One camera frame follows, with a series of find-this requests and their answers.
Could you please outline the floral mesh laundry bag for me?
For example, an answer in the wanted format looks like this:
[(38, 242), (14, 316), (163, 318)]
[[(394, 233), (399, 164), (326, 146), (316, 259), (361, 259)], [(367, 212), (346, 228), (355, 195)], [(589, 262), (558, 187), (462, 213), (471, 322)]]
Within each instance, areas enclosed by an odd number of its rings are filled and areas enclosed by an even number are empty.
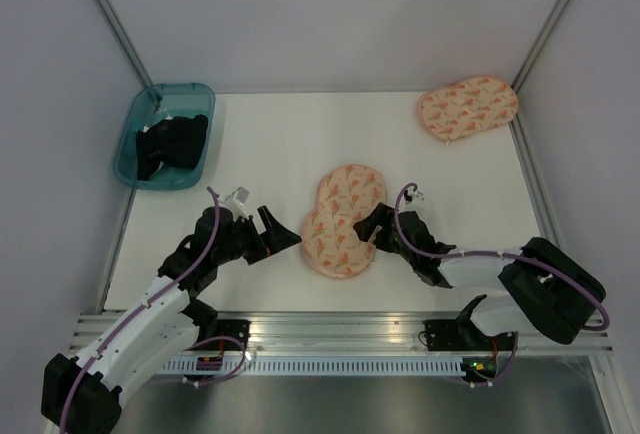
[(372, 167), (349, 164), (325, 175), (300, 233), (308, 265), (332, 279), (347, 279), (365, 271), (376, 248), (358, 238), (354, 225), (386, 202), (385, 179)]

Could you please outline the black bra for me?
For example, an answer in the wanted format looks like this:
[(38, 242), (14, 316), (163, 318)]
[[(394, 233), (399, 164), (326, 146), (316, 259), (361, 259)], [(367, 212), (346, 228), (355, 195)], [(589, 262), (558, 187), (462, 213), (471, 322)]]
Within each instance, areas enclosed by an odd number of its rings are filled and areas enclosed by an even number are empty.
[(136, 133), (137, 179), (148, 181), (161, 166), (194, 170), (207, 139), (209, 120), (177, 116)]

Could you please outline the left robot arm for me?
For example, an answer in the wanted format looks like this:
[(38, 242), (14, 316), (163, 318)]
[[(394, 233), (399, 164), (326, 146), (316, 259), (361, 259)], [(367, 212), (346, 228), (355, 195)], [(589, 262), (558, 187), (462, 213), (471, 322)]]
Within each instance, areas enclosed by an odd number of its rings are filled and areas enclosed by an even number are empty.
[(170, 359), (187, 350), (223, 351), (244, 341), (218, 327), (218, 313), (199, 300), (220, 266), (253, 265), (301, 242), (261, 206), (251, 216), (227, 207), (203, 211), (194, 231), (169, 255), (140, 299), (72, 356), (55, 355), (44, 370), (41, 413), (62, 433), (109, 433), (132, 395)]

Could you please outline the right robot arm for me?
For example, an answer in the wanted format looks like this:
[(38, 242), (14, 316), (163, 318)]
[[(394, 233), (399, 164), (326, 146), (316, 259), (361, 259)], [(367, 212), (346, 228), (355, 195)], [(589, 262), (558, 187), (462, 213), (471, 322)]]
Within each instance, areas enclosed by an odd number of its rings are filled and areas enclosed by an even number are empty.
[(431, 287), (481, 289), (453, 321), (469, 349), (528, 329), (569, 345), (581, 331), (610, 326), (602, 284), (545, 238), (506, 251), (464, 250), (437, 241), (416, 212), (385, 204), (354, 230), (359, 240), (400, 256)]

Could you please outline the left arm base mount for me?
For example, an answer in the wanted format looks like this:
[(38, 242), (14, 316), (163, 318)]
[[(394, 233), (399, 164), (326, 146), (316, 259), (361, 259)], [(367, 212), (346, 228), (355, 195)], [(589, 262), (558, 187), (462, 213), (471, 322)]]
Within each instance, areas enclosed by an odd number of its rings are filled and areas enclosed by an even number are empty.
[(196, 351), (239, 352), (248, 345), (248, 319), (218, 319), (200, 332)]

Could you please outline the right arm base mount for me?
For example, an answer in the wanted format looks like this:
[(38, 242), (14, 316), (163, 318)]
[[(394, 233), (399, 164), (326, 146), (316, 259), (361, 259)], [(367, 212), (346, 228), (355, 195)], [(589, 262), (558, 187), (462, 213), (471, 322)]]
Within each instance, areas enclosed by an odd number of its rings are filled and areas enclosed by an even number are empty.
[(515, 346), (514, 334), (503, 333), (490, 337), (473, 325), (460, 325), (451, 319), (425, 320), (423, 325), (423, 340), (429, 352), (493, 354), (510, 352)]

